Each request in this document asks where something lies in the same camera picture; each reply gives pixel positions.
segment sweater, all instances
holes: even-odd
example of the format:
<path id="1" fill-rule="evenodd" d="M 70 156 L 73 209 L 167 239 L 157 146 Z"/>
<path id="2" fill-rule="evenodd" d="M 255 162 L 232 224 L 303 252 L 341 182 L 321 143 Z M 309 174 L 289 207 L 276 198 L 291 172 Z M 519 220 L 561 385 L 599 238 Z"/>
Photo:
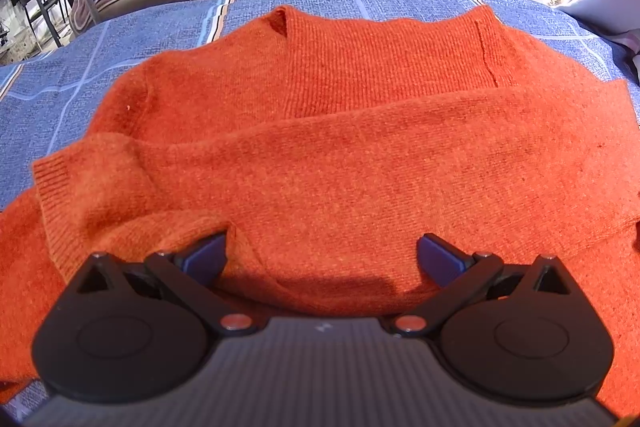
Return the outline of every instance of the sweater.
<path id="1" fill-rule="evenodd" d="M 281 7 L 164 52 L 121 76 L 0 215 L 0 380 L 34 377 L 34 332 L 93 251 L 141 261 L 226 230 L 220 291 L 386 315 L 437 291 L 415 252 L 434 232 L 506 263 L 559 256 L 614 340 L 599 397 L 633 411 L 638 133 L 623 81 L 486 6 L 437 23 Z"/>

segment blue bedsheet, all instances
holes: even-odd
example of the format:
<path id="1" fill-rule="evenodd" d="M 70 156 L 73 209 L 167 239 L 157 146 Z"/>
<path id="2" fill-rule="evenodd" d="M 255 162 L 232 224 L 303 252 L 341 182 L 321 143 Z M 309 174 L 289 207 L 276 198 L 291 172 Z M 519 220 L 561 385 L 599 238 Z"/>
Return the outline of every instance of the blue bedsheet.
<path id="1" fill-rule="evenodd" d="M 568 15 L 528 0 L 203 0 L 170 4 L 105 22 L 65 48 L 0 68 L 0 209 L 31 186 L 34 159 L 82 136 L 118 76 L 161 51 L 200 46 L 281 4 L 328 18 L 383 21 L 410 17 L 430 22 L 455 17 L 482 3 L 489 4 L 505 24 L 575 58 L 600 79 L 626 78 L 640 115 L 640 88 L 635 71 L 625 62 L 625 49 L 592 34 Z"/>

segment striped fabric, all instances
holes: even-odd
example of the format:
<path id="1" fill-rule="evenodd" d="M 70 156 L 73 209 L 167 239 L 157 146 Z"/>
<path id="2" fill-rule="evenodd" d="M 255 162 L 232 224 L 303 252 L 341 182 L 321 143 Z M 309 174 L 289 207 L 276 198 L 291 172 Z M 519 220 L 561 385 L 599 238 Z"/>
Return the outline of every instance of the striped fabric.
<path id="1" fill-rule="evenodd" d="M 75 141 L 113 81 L 164 50 L 233 31 L 281 4 L 328 18 L 425 22 L 489 4 L 505 24 L 583 63 L 603 81 L 623 77 L 640 114 L 640 87 L 626 50 L 568 15 L 529 0 L 202 0 L 158 6 L 105 22 L 65 48 L 0 68 L 0 208 L 31 186 L 30 164 Z"/>

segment black circular joint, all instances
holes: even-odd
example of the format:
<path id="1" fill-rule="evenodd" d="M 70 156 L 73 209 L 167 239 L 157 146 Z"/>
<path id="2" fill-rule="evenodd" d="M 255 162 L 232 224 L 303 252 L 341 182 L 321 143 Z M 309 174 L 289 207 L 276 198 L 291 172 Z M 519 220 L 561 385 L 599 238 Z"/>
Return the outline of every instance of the black circular joint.
<path id="1" fill-rule="evenodd" d="M 610 338 L 597 315 L 575 314 L 552 297 L 459 311 L 442 328 L 442 354 L 463 383 L 510 403 L 542 406 L 593 394 L 612 362 Z"/>
<path id="2" fill-rule="evenodd" d="M 92 403 L 165 393 L 193 375 L 207 350 L 195 315 L 166 301 L 98 292 L 50 314 L 32 357 L 55 392 Z"/>

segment screw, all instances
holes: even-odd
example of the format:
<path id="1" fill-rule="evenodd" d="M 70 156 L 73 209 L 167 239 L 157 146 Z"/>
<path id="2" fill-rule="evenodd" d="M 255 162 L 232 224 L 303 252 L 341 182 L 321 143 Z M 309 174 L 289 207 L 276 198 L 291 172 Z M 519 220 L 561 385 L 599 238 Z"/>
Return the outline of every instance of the screw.
<path id="1" fill-rule="evenodd" d="M 254 322 L 243 313 L 231 313 L 220 319 L 220 325 L 228 331 L 242 331 L 251 327 Z"/>
<path id="2" fill-rule="evenodd" d="M 416 333 L 427 327 L 427 321 L 418 315 L 403 315 L 396 319 L 396 328 L 405 333 Z"/>

